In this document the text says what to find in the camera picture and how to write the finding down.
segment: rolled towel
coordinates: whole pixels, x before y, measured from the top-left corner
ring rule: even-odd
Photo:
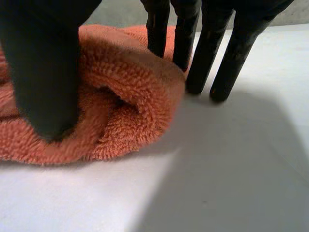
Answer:
[[[184,73],[170,61],[174,29],[168,29],[161,59],[147,50],[144,26],[80,27],[79,122],[68,138],[50,144],[20,117],[0,52],[0,160],[40,165],[108,160],[157,141],[184,93]]]

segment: white table surface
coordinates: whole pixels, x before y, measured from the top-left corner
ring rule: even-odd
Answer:
[[[0,162],[0,232],[309,232],[309,25],[269,28],[228,101],[113,162]]]

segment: towel fold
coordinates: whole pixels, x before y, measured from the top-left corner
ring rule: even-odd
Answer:
[[[108,160],[155,142],[168,128],[184,93],[185,76],[171,60],[147,50],[144,26],[80,27],[81,114],[71,136],[51,144],[19,116],[8,67],[0,51],[0,160],[62,164]]]

